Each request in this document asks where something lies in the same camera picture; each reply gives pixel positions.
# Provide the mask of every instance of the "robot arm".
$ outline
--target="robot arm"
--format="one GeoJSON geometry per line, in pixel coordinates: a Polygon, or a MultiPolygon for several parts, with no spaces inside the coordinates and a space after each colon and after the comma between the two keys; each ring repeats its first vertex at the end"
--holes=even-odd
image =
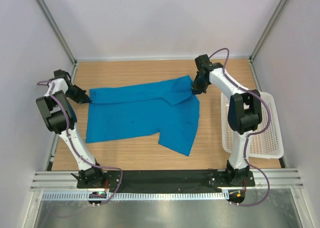
{"type": "MultiPolygon", "coordinates": [[[[248,90],[239,84],[234,78],[223,72],[221,63],[211,63],[208,55],[200,55],[195,59],[198,69],[192,84],[192,92],[195,95],[206,93],[208,85],[216,85],[229,99],[228,123],[233,130],[232,152],[227,161],[226,173],[230,184],[238,185],[249,174],[249,166],[244,158],[245,141],[248,134],[253,133],[258,124],[262,122],[261,103],[254,96],[242,91],[239,87],[248,90]],[[234,82],[232,84],[225,74],[234,82]]],[[[259,91],[251,90],[260,96],[259,91]]],[[[247,147],[250,148],[252,137],[249,137],[247,147]]]]}
{"type": "Polygon", "coordinates": [[[89,163],[99,165],[96,162],[95,157],[88,151],[84,141],[82,140],[77,129],[77,117],[72,109],[67,97],[75,101],[76,103],[83,104],[91,102],[90,98],[86,95],[86,91],[80,89],[78,86],[71,83],[70,75],[63,70],[56,70],[54,72],[54,78],[49,80],[48,91],[44,96],[36,99],[36,104],[41,113],[43,121],[49,131],[58,134],[59,137],[67,144],[71,153],[73,154],[79,169],[78,176],[72,174],[78,181],[83,182],[84,185],[96,185],[99,186],[105,182],[105,175],[102,169],[92,167],[88,163],[85,163],[74,152],[70,140],[76,151],[86,159],[89,163]],[[59,109],[58,104],[50,96],[54,96],[63,106],[67,113],[69,121],[69,137],[67,136],[67,122],[66,118],[59,109]]]}

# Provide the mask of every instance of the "blue shirt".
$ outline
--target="blue shirt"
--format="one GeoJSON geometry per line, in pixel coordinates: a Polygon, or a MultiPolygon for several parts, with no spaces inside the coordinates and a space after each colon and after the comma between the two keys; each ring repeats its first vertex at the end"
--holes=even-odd
{"type": "Polygon", "coordinates": [[[199,121],[189,76],[119,88],[90,89],[86,142],[149,136],[188,156],[199,121]]]}

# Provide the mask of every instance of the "wooden table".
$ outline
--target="wooden table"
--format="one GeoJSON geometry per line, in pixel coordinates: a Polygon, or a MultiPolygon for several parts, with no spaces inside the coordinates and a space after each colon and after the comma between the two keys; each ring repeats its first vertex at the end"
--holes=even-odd
{"type": "MultiPolygon", "coordinates": [[[[231,59],[228,72],[247,88],[256,88],[247,59],[231,59]]],[[[196,76],[194,60],[81,62],[75,84],[89,91],[91,88],[122,87],[159,82],[190,75],[196,76]]],[[[229,153],[222,147],[220,90],[209,85],[207,93],[198,95],[200,118],[190,156],[182,155],[158,144],[159,133],[106,142],[88,143],[88,150],[102,166],[123,170],[187,170],[224,169],[229,153]]],[[[77,126],[86,139],[88,104],[70,102],[76,115],[77,126]]],[[[280,168],[277,159],[250,158],[260,168],[280,168]]],[[[67,145],[58,143],[53,171],[78,170],[77,163],[67,145]]]]}

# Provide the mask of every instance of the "white laundry basket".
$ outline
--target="white laundry basket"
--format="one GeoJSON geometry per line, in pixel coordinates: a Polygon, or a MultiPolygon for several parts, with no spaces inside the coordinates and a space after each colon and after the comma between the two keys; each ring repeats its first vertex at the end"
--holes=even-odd
{"type": "MultiPolygon", "coordinates": [[[[275,158],[279,159],[284,155],[284,146],[282,143],[279,120],[273,96],[260,91],[261,98],[266,102],[271,111],[271,123],[269,128],[262,134],[252,136],[250,147],[250,157],[257,158],[275,158]]],[[[261,131],[267,124],[268,113],[263,104],[262,122],[258,125],[257,131],[261,131]]],[[[221,127],[222,127],[222,146],[226,152],[232,151],[233,130],[228,123],[229,100],[221,93],[221,127]]]]}

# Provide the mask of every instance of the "metal floor panel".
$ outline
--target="metal floor panel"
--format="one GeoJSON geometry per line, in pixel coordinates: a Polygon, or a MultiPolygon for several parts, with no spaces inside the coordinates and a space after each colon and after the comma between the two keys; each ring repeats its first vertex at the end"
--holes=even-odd
{"type": "MultiPolygon", "coordinates": [[[[247,190],[245,203],[261,200],[265,189],[247,190]]],[[[272,189],[254,207],[226,200],[115,201],[88,207],[86,201],[42,201],[36,228],[302,228],[290,189],[272,189]]]]}

